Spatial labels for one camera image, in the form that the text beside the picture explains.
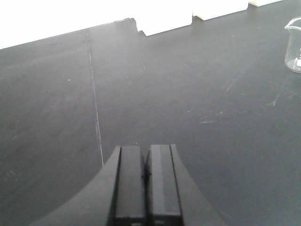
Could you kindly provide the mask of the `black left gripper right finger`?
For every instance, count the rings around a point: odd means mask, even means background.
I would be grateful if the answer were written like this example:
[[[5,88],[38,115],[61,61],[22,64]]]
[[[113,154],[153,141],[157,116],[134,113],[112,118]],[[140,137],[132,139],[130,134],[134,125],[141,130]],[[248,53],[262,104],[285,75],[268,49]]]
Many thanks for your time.
[[[151,145],[146,175],[148,225],[226,224],[190,176],[175,145]]]

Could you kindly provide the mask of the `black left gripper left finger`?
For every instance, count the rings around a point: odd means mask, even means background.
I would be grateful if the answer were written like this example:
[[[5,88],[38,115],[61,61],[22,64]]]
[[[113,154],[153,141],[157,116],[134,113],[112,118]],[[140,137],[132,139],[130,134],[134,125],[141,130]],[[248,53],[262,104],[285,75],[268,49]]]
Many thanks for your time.
[[[144,226],[144,162],[138,146],[117,146],[79,193],[34,226]]]

